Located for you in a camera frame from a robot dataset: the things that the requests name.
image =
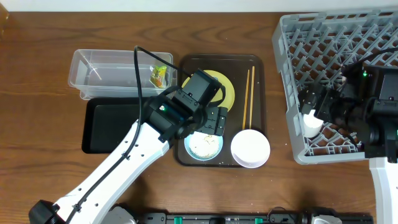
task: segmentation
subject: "white bowl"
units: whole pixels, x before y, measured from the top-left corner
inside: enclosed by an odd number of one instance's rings
[[[231,142],[231,153],[235,161],[246,168],[257,168],[267,162],[271,147],[268,139],[259,131],[240,131]]]

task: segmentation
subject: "bowl of food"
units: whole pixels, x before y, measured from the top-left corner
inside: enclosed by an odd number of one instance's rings
[[[194,132],[184,139],[187,153],[199,161],[216,157],[223,147],[223,137]]]

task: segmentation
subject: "plastic dish rack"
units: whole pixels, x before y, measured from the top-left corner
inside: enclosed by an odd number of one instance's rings
[[[294,159],[303,165],[364,160],[364,152],[330,123],[324,123],[316,137],[305,138],[297,95],[313,82],[339,89],[341,64],[398,47],[398,9],[282,16],[272,43],[284,83]],[[366,63],[398,66],[398,52],[382,54]]]

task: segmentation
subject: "wooden table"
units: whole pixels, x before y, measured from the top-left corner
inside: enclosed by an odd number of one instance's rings
[[[264,63],[271,156],[260,169],[192,168],[170,150],[120,198],[137,212],[267,213],[333,207],[376,216],[368,162],[301,166],[292,156],[286,100],[271,37],[282,14],[13,12],[0,42],[0,223],[27,223],[106,157],[84,154],[86,101],[68,86],[76,49],[254,54]]]

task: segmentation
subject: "plastic storage bin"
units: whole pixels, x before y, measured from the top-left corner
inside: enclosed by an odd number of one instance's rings
[[[166,62],[173,63],[170,53],[153,52]],[[150,81],[151,67],[162,62],[137,52],[143,97],[155,96],[164,88],[155,87]],[[177,72],[167,67],[167,87],[177,84]],[[134,52],[127,50],[77,50],[72,59],[69,85],[80,90],[84,100],[94,97],[137,97],[137,80],[134,68]]]
[[[330,123],[324,123],[315,138],[305,138],[297,95],[312,82],[338,89],[342,84],[342,63],[353,63],[373,52],[397,47],[398,9],[282,16],[272,43],[285,89],[294,159],[299,164],[365,159],[364,152],[359,152]],[[386,53],[366,63],[398,66],[397,57],[398,52]]]

